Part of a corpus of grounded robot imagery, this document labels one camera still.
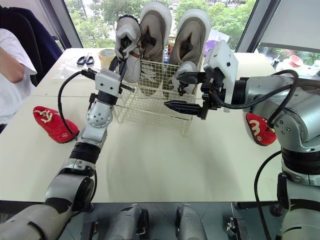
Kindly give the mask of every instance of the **person's arm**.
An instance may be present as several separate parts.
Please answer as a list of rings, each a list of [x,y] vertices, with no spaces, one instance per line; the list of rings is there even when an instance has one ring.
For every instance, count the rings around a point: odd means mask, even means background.
[[[0,73],[11,83],[16,84],[24,79],[25,66],[10,56],[0,47]]]

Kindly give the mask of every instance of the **window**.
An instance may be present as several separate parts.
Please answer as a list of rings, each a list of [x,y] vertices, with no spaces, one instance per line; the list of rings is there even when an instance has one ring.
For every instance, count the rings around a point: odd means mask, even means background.
[[[115,46],[116,21],[124,14],[138,18],[144,3],[150,0],[64,0],[84,48]],[[232,50],[241,38],[256,0],[160,0],[171,12],[171,36],[177,34],[176,25],[190,8],[205,10],[212,28],[229,35]]]
[[[277,71],[281,71],[282,69],[294,69],[300,77],[320,77],[316,75],[320,70],[320,53],[261,45],[257,47],[257,51],[264,54],[270,63],[272,63],[273,59],[279,59],[279,64],[275,68]],[[300,61],[299,58],[294,57],[294,62],[297,65],[291,66],[289,62],[292,56],[298,56],[302,61]]]

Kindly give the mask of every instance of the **tape roll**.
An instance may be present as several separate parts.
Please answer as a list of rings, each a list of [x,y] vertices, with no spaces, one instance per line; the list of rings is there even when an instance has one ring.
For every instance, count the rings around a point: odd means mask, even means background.
[[[101,68],[108,69],[112,59],[116,56],[116,53],[113,49],[103,49],[98,53],[98,56],[101,62]]]

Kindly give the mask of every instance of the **white shirt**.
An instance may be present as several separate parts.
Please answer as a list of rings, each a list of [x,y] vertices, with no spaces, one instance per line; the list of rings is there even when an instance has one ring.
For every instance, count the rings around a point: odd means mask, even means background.
[[[31,83],[30,75],[37,72],[16,36],[3,28],[0,28],[0,47],[24,65],[24,77],[18,83],[10,82],[0,73],[0,124],[8,124],[24,99],[36,88]]]

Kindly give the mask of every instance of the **white sneaker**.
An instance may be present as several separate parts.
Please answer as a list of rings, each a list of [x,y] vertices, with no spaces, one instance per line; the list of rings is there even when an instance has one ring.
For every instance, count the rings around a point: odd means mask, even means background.
[[[180,65],[186,61],[191,61],[200,68],[205,43],[211,31],[210,16],[202,9],[189,9],[182,15],[177,30],[178,34],[171,52],[169,64]],[[164,90],[174,90],[178,92],[176,87],[173,88],[173,86],[177,84],[174,84],[170,77],[171,76],[167,74],[167,78],[163,81],[162,88]]]
[[[123,80],[136,83],[141,75],[140,48],[141,36],[138,21],[129,15],[120,17],[116,25],[115,55],[119,60],[126,59],[126,70]]]
[[[140,55],[142,60],[162,63],[164,48],[168,41],[172,24],[172,16],[161,2],[150,1],[144,5],[140,14]],[[140,86],[158,88],[164,77],[161,64],[146,63],[141,65]],[[141,87],[146,96],[153,95],[156,90]]]
[[[182,63],[178,70],[175,72],[174,76],[171,78],[171,82],[173,85],[173,90],[175,92],[179,92],[182,96],[183,94],[195,94],[194,89],[196,89],[195,84],[187,84],[184,85],[182,88],[182,84],[176,79],[178,76],[180,76],[183,73],[190,73],[190,72],[196,72],[197,71],[197,65],[192,61],[185,61]]]

